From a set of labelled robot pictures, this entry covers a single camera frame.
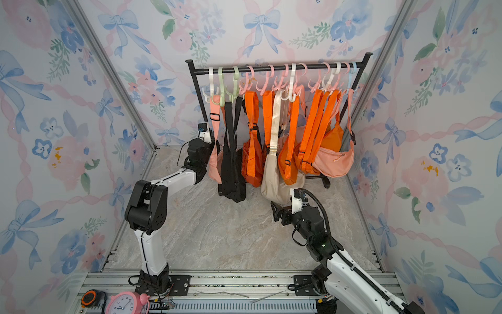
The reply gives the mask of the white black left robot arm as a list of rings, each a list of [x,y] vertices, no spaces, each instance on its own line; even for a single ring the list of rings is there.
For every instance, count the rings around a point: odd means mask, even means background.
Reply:
[[[213,149],[213,140],[193,139],[188,143],[188,156],[178,171],[153,181],[136,182],[125,210],[125,220],[134,231],[142,257],[135,284],[137,293],[161,296],[171,289],[173,284],[160,232],[167,220],[169,197],[204,178]]]

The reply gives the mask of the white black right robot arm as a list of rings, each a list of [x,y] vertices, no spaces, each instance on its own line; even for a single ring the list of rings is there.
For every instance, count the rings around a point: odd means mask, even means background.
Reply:
[[[332,236],[322,205],[282,207],[272,201],[271,209],[274,221],[292,225],[305,240],[312,258],[320,263],[312,271],[312,285],[317,292],[335,297],[353,313],[424,312],[416,302],[405,303],[359,267]]]

